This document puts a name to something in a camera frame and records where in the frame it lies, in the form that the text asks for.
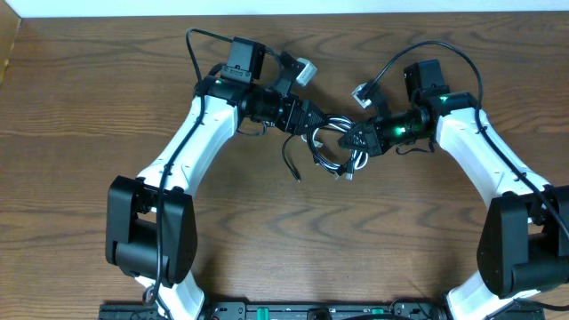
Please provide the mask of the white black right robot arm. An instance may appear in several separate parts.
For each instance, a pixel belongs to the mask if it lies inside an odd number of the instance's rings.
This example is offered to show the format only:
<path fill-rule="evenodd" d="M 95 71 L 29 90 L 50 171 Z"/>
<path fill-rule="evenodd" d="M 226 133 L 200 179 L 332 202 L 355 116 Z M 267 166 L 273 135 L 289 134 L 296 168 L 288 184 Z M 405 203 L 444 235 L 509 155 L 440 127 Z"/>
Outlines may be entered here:
<path fill-rule="evenodd" d="M 343 148 L 381 156 L 427 139 L 459 164 L 488 210 L 477 272 L 445 295 L 451 319 L 491 319 L 568 282 L 568 188 L 529 169 L 489 124 L 469 92 L 452 92 L 438 60 L 404 70 L 411 109 L 393 114 L 373 80 L 352 93 L 377 115 L 352 127 Z"/>

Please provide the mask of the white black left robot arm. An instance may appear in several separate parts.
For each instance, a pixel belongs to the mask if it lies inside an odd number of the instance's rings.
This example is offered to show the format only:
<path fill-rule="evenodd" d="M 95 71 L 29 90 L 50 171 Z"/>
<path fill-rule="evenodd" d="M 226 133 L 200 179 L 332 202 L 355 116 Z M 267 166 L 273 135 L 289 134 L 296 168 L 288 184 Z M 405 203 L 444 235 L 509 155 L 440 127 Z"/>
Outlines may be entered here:
<path fill-rule="evenodd" d="M 197 249 L 193 197 L 243 119 L 292 136 L 326 122 L 312 101 L 291 92 L 317 72 L 309 60 L 240 37 L 230 43 L 227 62 L 197 76 L 188 116 L 161 154 L 136 178 L 116 177 L 108 190 L 106 260 L 143 284 L 144 300 L 170 319 L 196 319 L 204 305 L 190 271 Z"/>

